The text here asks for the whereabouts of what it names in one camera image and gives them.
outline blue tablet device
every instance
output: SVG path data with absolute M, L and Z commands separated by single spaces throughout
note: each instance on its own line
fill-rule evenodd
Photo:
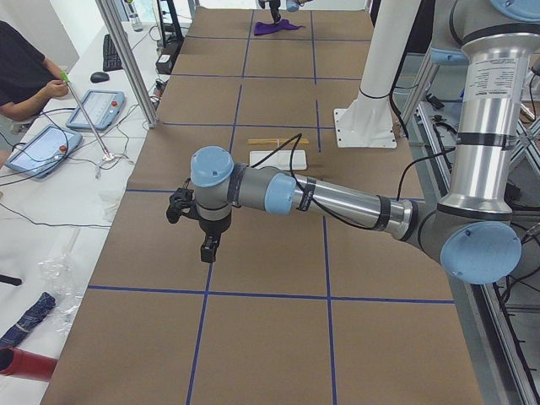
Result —
M 98 131 L 103 131 L 112 124 L 125 102 L 124 93 L 107 90 L 88 90 L 81 99 L 84 109 Z M 80 108 L 69 117 L 66 126 L 76 131 L 91 129 Z
M 72 153 L 83 137 L 80 133 L 49 125 L 12 154 L 5 165 L 28 176 L 47 176 Z

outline label on robot arm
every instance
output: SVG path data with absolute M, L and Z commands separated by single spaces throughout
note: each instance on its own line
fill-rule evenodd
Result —
M 519 58 L 502 57 L 475 62 L 469 66 L 463 101 L 477 99 L 509 99 L 516 92 Z

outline red cylinder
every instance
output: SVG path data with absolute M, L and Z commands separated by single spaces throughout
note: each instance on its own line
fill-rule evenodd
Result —
M 57 360 L 20 348 L 0 349 L 0 375 L 49 382 Z

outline green object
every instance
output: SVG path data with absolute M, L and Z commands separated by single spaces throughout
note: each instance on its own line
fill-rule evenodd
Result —
M 69 83 L 69 77 L 68 77 L 68 74 L 65 73 L 63 70 L 60 72 L 60 77 L 62 78 L 62 80 L 66 83 Z

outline blue joint cap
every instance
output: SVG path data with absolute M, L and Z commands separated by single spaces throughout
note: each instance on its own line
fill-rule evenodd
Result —
M 521 258 L 521 241 L 507 224 L 477 222 L 458 230 L 444 244 L 440 264 L 451 276 L 487 284 L 510 274 Z
M 511 19 L 526 23 L 540 22 L 540 2 L 538 0 L 491 0 L 491 4 Z
M 296 181 L 288 175 L 277 173 L 267 187 L 264 196 L 264 209 L 267 213 L 286 215 L 293 206 Z
M 287 1 L 287 11 L 294 13 L 295 11 L 298 11 L 299 8 L 300 8 L 300 5 L 297 2 Z
M 230 153 L 219 146 L 206 146 L 192 156 L 192 181 L 199 187 L 216 186 L 229 178 L 235 167 Z
M 461 51 L 431 48 L 431 62 L 435 65 L 467 65 L 469 60 Z

